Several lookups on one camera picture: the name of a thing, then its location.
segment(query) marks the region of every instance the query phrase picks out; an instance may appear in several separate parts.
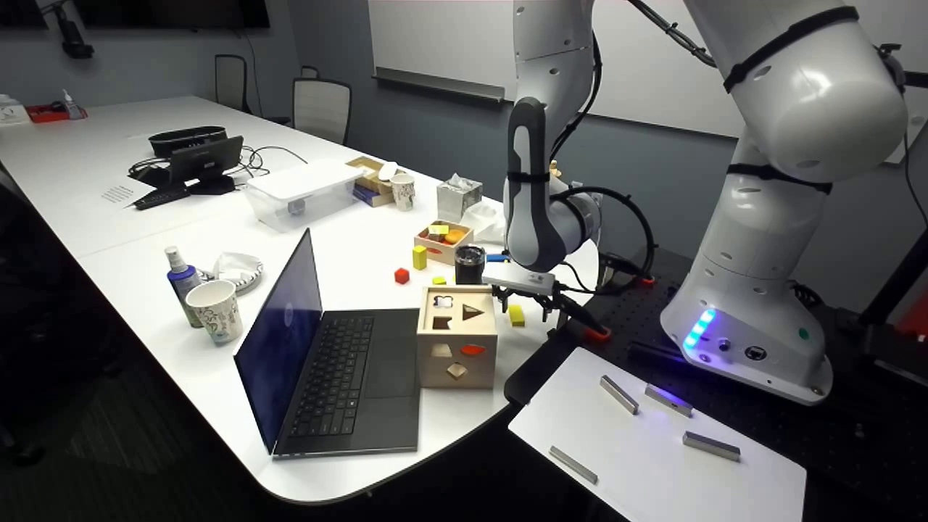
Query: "laptop keyboard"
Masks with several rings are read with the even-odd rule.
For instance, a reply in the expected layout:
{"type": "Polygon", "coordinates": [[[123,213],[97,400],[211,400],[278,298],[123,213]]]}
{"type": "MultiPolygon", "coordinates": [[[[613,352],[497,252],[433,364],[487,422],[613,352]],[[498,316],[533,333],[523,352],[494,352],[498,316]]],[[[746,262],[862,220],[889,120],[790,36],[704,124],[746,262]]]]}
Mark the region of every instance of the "laptop keyboard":
{"type": "Polygon", "coordinates": [[[352,435],[371,349],[371,323],[336,323],[319,327],[300,381],[294,432],[300,439],[352,435]]]}

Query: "laptop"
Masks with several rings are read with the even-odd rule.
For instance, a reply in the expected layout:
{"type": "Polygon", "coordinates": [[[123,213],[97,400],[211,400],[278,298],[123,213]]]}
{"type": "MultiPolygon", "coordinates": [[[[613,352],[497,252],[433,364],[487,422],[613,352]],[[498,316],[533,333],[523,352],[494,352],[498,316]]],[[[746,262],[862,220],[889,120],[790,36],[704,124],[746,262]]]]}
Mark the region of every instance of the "laptop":
{"type": "Polygon", "coordinates": [[[419,311],[322,311],[304,230],[235,365],[272,459],[419,449],[419,311]]]}

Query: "bottle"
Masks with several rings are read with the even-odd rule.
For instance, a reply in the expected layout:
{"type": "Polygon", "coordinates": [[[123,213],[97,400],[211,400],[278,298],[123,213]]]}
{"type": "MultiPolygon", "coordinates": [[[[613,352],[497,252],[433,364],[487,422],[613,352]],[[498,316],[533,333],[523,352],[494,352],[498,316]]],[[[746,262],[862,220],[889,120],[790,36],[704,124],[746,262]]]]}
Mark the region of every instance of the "bottle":
{"type": "Polygon", "coordinates": [[[169,246],[165,255],[169,255],[169,264],[172,264],[169,281],[172,281],[172,288],[175,288],[175,294],[181,298],[181,309],[184,309],[185,319],[191,323],[191,327],[203,327],[198,313],[188,311],[188,304],[184,301],[185,294],[195,290],[203,281],[200,271],[195,264],[184,262],[178,246],[169,246]]]}

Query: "white table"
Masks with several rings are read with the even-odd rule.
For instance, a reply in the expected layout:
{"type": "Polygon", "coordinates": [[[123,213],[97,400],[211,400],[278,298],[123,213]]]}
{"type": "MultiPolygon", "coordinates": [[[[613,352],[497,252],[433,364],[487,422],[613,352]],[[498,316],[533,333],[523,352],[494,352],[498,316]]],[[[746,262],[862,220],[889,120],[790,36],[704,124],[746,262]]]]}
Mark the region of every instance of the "white table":
{"type": "MultiPolygon", "coordinates": [[[[255,220],[242,191],[188,198],[150,213],[129,207],[148,191],[124,175],[130,164],[150,155],[148,136],[195,124],[223,124],[230,136],[242,133],[248,146],[284,146],[311,164],[349,164],[358,156],[352,148],[211,101],[165,98],[90,107],[85,123],[0,130],[0,164],[113,311],[268,493],[288,501],[346,500],[448,449],[504,410],[503,387],[509,375],[546,342],[546,332],[558,319],[552,316],[546,326],[530,301],[526,301],[529,327],[510,327],[498,319],[494,391],[423,390],[419,452],[272,461],[232,364],[245,338],[216,349],[203,332],[185,326],[165,281],[164,251],[175,243],[200,267],[211,267],[220,252],[258,255],[268,278],[242,298],[242,316],[249,327],[301,230],[269,230],[255,220]]],[[[294,164],[288,155],[268,155],[269,169],[294,164]]],[[[413,271],[410,285],[394,285],[391,278],[394,267],[410,267],[414,232],[435,217],[438,181],[414,178],[419,207],[413,213],[352,203],[311,223],[327,311],[419,309],[433,277],[452,277],[449,267],[433,262],[427,272],[413,271]]],[[[594,246],[572,255],[581,272],[593,272],[594,258],[594,246]]]]}

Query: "laptop screen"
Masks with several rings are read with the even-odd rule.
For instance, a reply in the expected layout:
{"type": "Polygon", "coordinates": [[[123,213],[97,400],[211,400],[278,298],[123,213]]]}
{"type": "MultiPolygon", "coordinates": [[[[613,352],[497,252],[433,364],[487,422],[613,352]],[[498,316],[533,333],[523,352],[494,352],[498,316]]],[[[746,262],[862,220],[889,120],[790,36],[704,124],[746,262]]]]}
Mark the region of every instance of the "laptop screen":
{"type": "Polygon", "coordinates": [[[284,412],[322,316],[311,230],[272,285],[258,319],[235,355],[268,449],[278,442],[284,412]]]}

